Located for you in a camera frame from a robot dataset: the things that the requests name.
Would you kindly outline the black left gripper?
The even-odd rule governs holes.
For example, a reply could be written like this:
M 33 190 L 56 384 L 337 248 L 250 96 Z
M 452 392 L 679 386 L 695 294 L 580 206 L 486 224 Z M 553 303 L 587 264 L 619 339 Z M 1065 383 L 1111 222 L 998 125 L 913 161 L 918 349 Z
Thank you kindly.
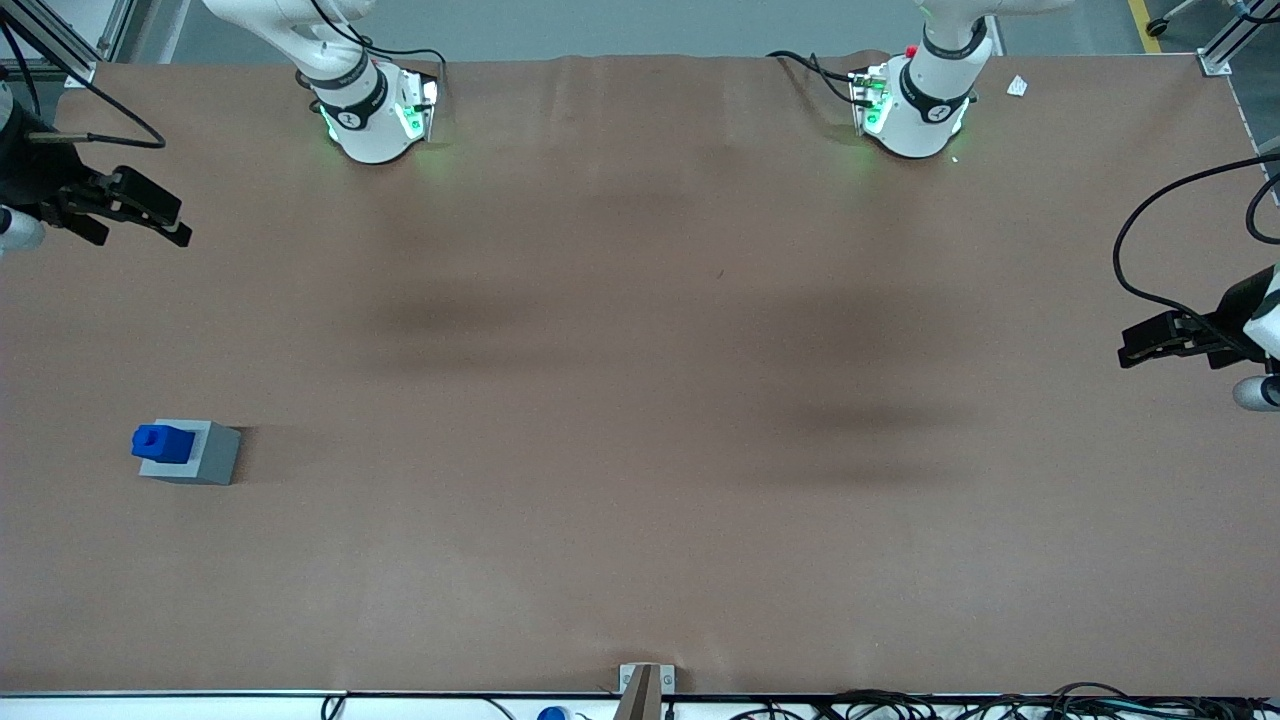
M 1132 369 L 1151 360 L 1206 354 L 1211 370 L 1248 363 L 1251 354 L 1279 354 L 1277 265 L 1236 282 L 1204 316 L 1167 310 L 1121 332 L 1117 363 Z

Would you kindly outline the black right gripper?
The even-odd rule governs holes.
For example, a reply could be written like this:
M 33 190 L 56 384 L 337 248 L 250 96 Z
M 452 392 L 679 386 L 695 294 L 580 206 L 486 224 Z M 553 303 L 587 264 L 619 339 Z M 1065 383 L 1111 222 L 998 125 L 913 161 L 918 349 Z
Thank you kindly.
M 3 119 L 3 204 L 38 218 L 61 218 L 61 228 L 91 245 L 104 246 L 110 229 L 88 215 L 109 209 L 123 222 L 150 228 L 179 249 L 192 229 L 180 219 L 182 201 L 132 167 L 111 173 L 111 200 L 104 176 L 87 167 L 77 146 L 87 135 L 61 133 L 23 106 Z

